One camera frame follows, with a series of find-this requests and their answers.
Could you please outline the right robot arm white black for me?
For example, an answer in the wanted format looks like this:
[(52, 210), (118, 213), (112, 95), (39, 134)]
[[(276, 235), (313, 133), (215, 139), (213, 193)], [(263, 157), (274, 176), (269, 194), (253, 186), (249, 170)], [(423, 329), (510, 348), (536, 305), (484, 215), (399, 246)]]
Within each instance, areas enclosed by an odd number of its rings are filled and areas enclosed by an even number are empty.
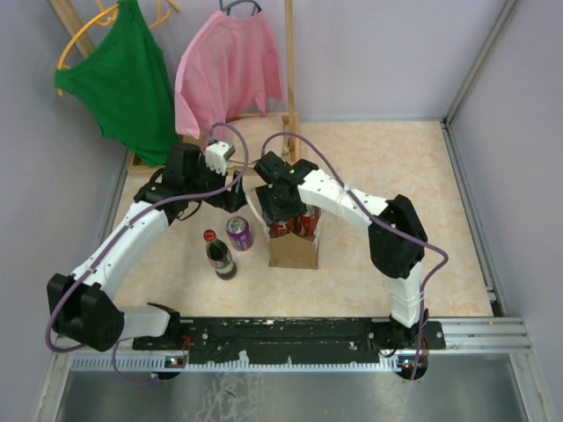
[(301, 159), (291, 165), (273, 152), (266, 153), (253, 169), (265, 182), (256, 189), (265, 222), (285, 222), (316, 208), (364, 229), (373, 266), (390, 283), (391, 316), (382, 349), (414, 347), (424, 337), (420, 310), (421, 264), (428, 240), (413, 203), (398, 195), (387, 200), (353, 189), (316, 164)]

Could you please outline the purple Fanta can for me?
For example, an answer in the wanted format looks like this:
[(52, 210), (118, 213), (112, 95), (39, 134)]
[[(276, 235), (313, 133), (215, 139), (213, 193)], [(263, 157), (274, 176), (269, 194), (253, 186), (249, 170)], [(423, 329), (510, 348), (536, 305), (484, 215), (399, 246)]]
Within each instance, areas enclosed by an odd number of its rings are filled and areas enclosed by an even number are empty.
[(248, 251), (253, 244), (249, 222), (242, 216), (231, 217), (225, 225), (225, 231), (233, 248)]

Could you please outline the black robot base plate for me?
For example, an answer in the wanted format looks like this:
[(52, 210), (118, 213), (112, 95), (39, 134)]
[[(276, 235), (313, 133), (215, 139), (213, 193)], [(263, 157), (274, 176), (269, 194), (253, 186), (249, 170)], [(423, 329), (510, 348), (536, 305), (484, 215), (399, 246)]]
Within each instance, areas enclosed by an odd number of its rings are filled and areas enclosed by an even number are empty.
[(416, 350), (418, 326), (390, 317), (181, 316), (169, 309), (160, 337), (133, 340), (136, 351), (187, 353), (197, 363), (222, 363), (247, 353), (253, 363), (377, 362), (380, 356)]

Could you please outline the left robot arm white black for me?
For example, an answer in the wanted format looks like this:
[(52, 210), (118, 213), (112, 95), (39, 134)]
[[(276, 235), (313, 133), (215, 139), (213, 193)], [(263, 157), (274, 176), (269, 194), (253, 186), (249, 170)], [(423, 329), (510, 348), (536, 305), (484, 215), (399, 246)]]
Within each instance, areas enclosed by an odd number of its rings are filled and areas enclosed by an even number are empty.
[(170, 310), (154, 304), (120, 309), (113, 299), (148, 246), (190, 203), (206, 201), (230, 213), (242, 207), (243, 174), (225, 181), (234, 152), (228, 142), (216, 141), (205, 149), (192, 143), (174, 145), (165, 166), (137, 192), (103, 244), (71, 274), (57, 273), (49, 280), (45, 341), (52, 351), (63, 350), (51, 339), (53, 333), (99, 352), (131, 338), (151, 337), (166, 349), (181, 342), (183, 328), (171, 320)]

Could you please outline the glass cola bottle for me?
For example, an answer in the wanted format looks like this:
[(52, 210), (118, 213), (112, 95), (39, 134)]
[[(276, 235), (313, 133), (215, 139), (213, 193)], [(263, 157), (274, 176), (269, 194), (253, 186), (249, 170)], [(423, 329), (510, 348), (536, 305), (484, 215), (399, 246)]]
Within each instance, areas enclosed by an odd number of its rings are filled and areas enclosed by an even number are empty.
[(227, 244), (220, 240), (212, 229), (206, 229), (203, 232), (203, 238), (206, 242), (208, 262), (216, 275), (222, 280), (233, 279), (237, 275), (238, 269)]

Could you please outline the red cola can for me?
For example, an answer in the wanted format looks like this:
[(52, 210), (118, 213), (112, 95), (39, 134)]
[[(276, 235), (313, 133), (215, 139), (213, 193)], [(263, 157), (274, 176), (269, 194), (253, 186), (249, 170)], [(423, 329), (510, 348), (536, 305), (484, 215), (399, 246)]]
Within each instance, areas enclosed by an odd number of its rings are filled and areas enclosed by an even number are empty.
[(295, 231), (295, 219), (289, 218), (288, 220), (272, 222), (269, 225), (269, 235), (271, 238), (278, 238), (286, 236)]
[(296, 234), (301, 237), (313, 236), (318, 225), (319, 217), (319, 209), (308, 205), (304, 214), (297, 218)]

